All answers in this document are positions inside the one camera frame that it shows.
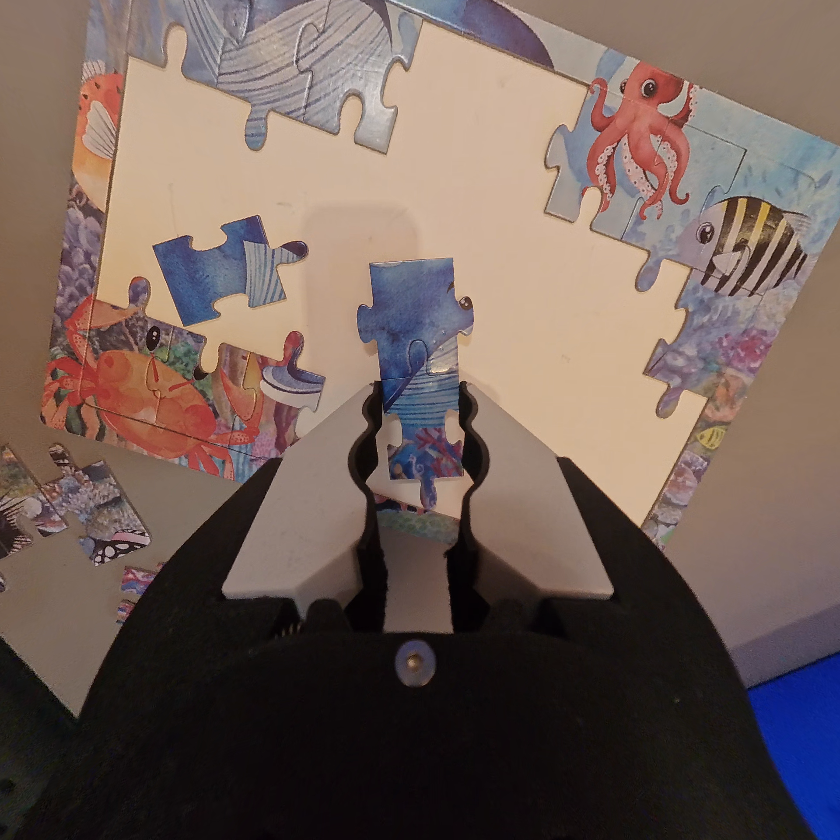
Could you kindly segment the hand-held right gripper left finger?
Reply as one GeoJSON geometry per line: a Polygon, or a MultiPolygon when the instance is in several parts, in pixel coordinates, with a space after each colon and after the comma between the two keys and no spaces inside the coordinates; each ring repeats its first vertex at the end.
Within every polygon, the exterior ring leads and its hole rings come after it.
{"type": "Polygon", "coordinates": [[[378,464],[382,385],[363,386],[287,449],[223,585],[228,599],[319,599],[353,629],[380,632],[387,571],[366,480],[378,464]]]}

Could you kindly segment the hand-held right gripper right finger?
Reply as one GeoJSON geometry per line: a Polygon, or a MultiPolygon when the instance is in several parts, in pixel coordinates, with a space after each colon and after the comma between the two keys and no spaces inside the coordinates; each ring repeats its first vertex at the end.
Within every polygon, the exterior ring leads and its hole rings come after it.
{"type": "Polygon", "coordinates": [[[477,386],[462,382],[465,493],[448,551],[454,631],[480,628],[512,600],[525,622],[552,597],[613,595],[602,561],[554,452],[477,386]]]}

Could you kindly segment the striped whale belly puzzle piece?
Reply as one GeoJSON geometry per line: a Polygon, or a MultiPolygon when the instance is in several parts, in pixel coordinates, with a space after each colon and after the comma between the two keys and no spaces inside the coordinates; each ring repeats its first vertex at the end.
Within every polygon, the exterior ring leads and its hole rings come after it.
{"type": "Polygon", "coordinates": [[[430,356],[425,343],[412,341],[408,362],[411,376],[382,381],[384,411],[399,416],[404,439],[419,428],[443,428],[447,411],[458,407],[458,340],[448,339],[430,356]]]}

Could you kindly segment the dark blue whale eye piece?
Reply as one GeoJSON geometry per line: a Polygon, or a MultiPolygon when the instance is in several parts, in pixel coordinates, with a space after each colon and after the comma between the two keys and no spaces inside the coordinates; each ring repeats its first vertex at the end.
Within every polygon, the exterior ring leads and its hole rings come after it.
{"type": "Polygon", "coordinates": [[[373,305],[358,309],[364,343],[375,341],[381,379],[409,380],[422,359],[474,327],[472,301],[457,298],[452,258],[370,265],[373,305]]]}

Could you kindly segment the purple blue edge puzzle piece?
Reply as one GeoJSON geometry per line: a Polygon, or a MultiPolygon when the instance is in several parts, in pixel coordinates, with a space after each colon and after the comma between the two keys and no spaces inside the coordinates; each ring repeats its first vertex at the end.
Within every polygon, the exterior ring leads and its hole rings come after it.
{"type": "Polygon", "coordinates": [[[686,322],[673,342],[658,341],[644,371],[668,387],[657,404],[658,417],[669,417],[684,391],[711,395],[762,299],[718,294],[689,275],[677,302],[687,310],[686,322]]]}

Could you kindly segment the dark blue striped puzzle piece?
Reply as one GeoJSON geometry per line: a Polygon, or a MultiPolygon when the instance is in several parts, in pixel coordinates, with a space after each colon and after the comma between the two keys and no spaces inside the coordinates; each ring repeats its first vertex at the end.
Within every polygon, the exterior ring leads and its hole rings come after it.
{"type": "Polygon", "coordinates": [[[224,224],[221,229],[227,238],[215,248],[195,250],[190,236],[153,246],[186,327],[217,318],[214,303],[234,294],[246,294],[251,308],[284,300],[278,266],[308,255],[308,246],[301,241],[270,247],[259,216],[224,224]]]}

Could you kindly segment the sea print jigsaw puzzle board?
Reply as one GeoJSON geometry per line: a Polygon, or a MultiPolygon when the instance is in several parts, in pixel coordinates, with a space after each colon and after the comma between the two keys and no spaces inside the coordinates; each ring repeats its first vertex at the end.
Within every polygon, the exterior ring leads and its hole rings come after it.
{"type": "Polygon", "coordinates": [[[91,2],[58,289],[69,268],[126,308],[131,281],[147,280],[147,315],[203,336],[205,371],[224,343],[280,361],[299,332],[298,365],[325,379],[321,421],[381,379],[357,322],[374,302],[368,264],[451,257],[457,298],[477,305],[461,374],[590,470],[664,547],[838,222],[838,146],[683,79],[696,86],[686,125],[812,174],[815,249],[760,294],[711,395],[684,391],[661,418],[667,384],[644,371],[686,322],[690,268],[666,259],[639,290],[649,251],[596,227],[595,187],[573,222],[545,210],[551,139],[574,129],[591,82],[614,88],[641,62],[656,67],[500,2],[387,3],[422,25],[411,66],[396,62],[385,81],[396,118],[382,153],[354,140],[355,96],[338,133],[270,112],[250,149],[247,101],[184,76],[183,26],[165,30],[162,64],[135,55],[135,30],[154,35],[164,2],[91,2]],[[214,303],[217,318],[184,326],[153,246],[190,236],[213,249],[224,224],[251,216],[273,249],[308,246],[277,268],[284,300],[251,308],[234,294],[214,303]]]}

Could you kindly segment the joined orange crab puzzle pieces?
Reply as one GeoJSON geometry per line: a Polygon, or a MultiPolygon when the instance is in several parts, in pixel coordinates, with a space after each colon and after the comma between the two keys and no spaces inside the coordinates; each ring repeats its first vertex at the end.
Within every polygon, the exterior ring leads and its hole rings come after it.
{"type": "Polygon", "coordinates": [[[205,371],[203,336],[147,315],[151,285],[135,278],[129,306],[97,299],[90,277],[59,273],[41,418],[53,428],[244,482],[296,439],[303,407],[325,379],[303,370],[303,337],[281,360],[229,344],[205,371]]]}

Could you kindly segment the black mesh chair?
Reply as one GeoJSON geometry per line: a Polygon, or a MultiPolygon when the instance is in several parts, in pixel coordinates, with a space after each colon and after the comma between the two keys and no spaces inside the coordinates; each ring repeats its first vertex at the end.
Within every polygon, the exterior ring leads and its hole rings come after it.
{"type": "Polygon", "coordinates": [[[14,838],[76,725],[47,685],[1,641],[1,838],[14,838]]]}

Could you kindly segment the joined blue whale puzzle pieces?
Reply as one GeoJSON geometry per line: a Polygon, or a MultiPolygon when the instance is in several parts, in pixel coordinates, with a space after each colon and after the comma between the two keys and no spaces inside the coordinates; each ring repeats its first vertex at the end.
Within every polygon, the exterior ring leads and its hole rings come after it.
{"type": "Polygon", "coordinates": [[[137,57],[163,62],[168,25],[184,27],[185,77],[247,101],[245,141],[258,150],[270,112],[332,134],[351,96],[362,102],[354,140],[387,152],[396,108],[382,100],[399,62],[409,68],[421,19],[387,2],[164,2],[137,57]]]}

